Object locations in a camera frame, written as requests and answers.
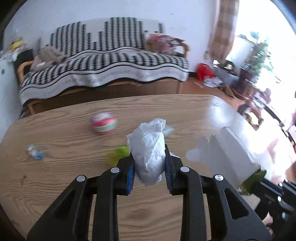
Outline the white torn paper box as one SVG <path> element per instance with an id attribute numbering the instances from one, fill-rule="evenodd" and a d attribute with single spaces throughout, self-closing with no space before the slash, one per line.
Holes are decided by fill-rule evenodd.
<path id="1" fill-rule="evenodd" d="M 187 151 L 186 159 L 206 164 L 212 174 L 222 175 L 235 189 L 247 192 L 255 180 L 267 175 L 262 161 L 257 161 L 228 127 L 209 139 L 199 138 L 197 147 Z"/>

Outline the yellow green snack wrapper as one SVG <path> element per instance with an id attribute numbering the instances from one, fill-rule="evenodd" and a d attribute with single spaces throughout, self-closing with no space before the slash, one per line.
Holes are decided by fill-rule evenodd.
<path id="1" fill-rule="evenodd" d="M 128 157 L 130 155 L 130 150 L 128 146 L 120 146 L 115 150 L 107 152 L 106 159 L 109 165 L 116 166 L 119 159 Z"/>

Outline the white tissue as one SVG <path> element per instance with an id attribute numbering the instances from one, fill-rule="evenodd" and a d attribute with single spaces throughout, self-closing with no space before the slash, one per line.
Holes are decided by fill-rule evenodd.
<path id="1" fill-rule="evenodd" d="M 165 136 L 173 130 L 172 126 L 166 126 L 165 119 L 155 118 L 141 123 L 126 136 L 136 174 L 143 185 L 151 186 L 162 180 L 166 157 Z"/>

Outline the small blue candy wrapper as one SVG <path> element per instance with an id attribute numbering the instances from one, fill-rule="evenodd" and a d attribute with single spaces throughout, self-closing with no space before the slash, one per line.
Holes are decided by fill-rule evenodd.
<path id="1" fill-rule="evenodd" d="M 38 149 L 38 147 L 36 145 L 29 145 L 28 146 L 28 153 L 35 160 L 41 160 L 44 158 L 43 153 Z"/>

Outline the pink children's tricycle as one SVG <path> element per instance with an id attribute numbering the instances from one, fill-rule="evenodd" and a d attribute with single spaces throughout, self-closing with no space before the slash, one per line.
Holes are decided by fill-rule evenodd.
<path id="1" fill-rule="evenodd" d="M 255 89 L 247 97 L 246 101 L 237 109 L 237 112 L 247 120 L 247 122 L 254 128 L 255 131 L 258 130 L 264 122 L 261 111 L 264 109 L 266 104 L 270 103 L 270 96 L 271 90 L 269 88 L 266 88 L 264 91 Z M 258 124 L 253 122 L 252 116 L 250 115 L 251 113 L 257 118 Z"/>

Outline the pink green toy ball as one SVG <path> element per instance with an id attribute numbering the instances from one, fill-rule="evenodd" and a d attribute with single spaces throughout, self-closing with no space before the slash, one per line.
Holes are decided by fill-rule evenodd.
<path id="1" fill-rule="evenodd" d="M 91 118 L 93 130 L 98 134 L 112 131 L 117 125 L 117 119 L 109 112 L 97 113 Z"/>

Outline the scattered papers on floor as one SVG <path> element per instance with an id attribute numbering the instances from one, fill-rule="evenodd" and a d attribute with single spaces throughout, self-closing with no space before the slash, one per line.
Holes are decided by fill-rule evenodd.
<path id="1" fill-rule="evenodd" d="M 206 77 L 204 78 L 203 84 L 206 87 L 216 88 L 223 84 L 223 81 L 218 77 Z"/>

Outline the potted green plant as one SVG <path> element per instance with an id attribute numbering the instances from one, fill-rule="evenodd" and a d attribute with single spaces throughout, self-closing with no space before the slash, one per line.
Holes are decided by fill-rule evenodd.
<path id="1" fill-rule="evenodd" d="M 240 66 L 240 87 L 238 87 L 238 92 L 241 95 L 245 95 L 247 89 L 258 81 L 262 69 L 273 71 L 270 57 L 271 53 L 268 51 L 266 41 L 254 45 L 252 51 Z"/>

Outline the white cabinet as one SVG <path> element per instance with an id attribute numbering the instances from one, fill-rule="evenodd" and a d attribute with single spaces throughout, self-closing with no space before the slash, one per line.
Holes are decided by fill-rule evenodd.
<path id="1" fill-rule="evenodd" d="M 2 140 L 8 128 L 19 118 L 22 105 L 13 63 L 4 58 L 1 59 L 0 78 L 0 138 Z"/>

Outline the red plastic bag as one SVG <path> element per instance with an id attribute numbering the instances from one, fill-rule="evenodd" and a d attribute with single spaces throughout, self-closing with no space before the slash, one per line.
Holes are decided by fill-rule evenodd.
<path id="1" fill-rule="evenodd" d="M 199 63 L 196 68 L 196 75 L 197 78 L 203 82 L 205 78 L 213 78 L 215 74 L 213 73 L 212 69 L 204 63 Z"/>

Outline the brown fuzzy jacket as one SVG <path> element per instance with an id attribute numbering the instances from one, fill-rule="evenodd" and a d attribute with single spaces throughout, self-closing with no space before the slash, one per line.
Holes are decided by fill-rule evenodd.
<path id="1" fill-rule="evenodd" d="M 34 58 L 34 62 L 30 67 L 33 72 L 39 72 L 46 68 L 51 68 L 57 64 L 63 63 L 67 59 L 67 56 L 53 46 L 46 46 L 42 48 L 37 56 Z"/>

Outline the black speaker box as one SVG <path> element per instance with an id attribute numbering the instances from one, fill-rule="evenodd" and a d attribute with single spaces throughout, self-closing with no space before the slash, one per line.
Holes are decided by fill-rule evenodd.
<path id="1" fill-rule="evenodd" d="M 29 62 L 29 61 L 33 61 L 33 60 L 34 60 L 33 49 L 27 49 L 27 50 L 23 51 L 22 53 L 18 54 L 16 61 L 13 62 L 14 71 L 16 74 L 16 79 L 18 81 L 18 85 L 20 85 L 20 83 L 21 83 L 20 79 L 19 79 L 19 75 L 17 73 L 19 66 L 25 62 Z"/>

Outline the pink cartoon pillow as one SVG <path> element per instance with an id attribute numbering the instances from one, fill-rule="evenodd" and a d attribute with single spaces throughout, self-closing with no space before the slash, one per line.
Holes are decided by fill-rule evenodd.
<path id="1" fill-rule="evenodd" d="M 145 49 L 154 53 L 178 55 L 176 48 L 181 46 L 184 40 L 164 34 L 149 34 L 145 41 Z"/>

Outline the plaid curtain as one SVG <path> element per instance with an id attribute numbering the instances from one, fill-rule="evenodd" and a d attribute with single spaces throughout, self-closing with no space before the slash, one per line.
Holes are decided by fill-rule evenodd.
<path id="1" fill-rule="evenodd" d="M 239 1 L 221 0 L 217 4 L 214 26 L 205 54 L 211 60 L 223 63 L 233 46 Z"/>

